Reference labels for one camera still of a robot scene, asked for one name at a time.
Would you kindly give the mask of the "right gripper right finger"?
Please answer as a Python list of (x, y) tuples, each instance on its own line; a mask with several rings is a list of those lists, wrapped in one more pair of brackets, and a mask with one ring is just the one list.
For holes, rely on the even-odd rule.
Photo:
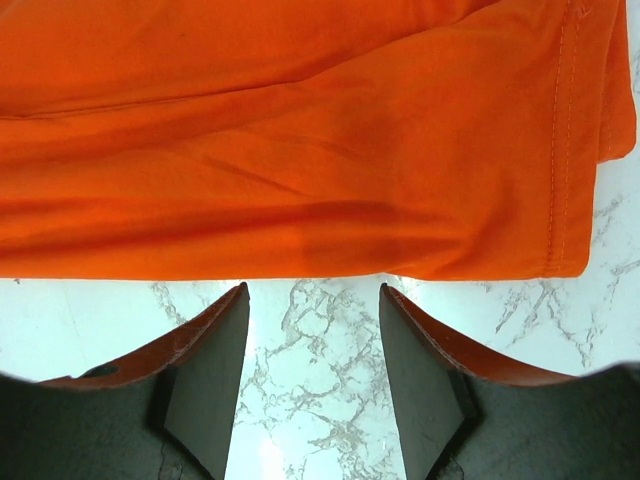
[(639, 367), (573, 377), (515, 360), (379, 291), (379, 324), (410, 479), (635, 479)]

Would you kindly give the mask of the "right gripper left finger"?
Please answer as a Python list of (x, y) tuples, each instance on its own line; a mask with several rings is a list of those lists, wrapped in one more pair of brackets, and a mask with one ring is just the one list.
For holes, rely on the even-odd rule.
[(249, 326), (239, 284), (79, 377), (1, 379), (5, 479), (221, 479)]

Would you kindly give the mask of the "orange t shirt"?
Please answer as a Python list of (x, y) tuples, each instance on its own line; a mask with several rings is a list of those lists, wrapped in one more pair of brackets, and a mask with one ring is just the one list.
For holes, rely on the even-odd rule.
[(5, 1), (1, 273), (576, 277), (623, 1)]

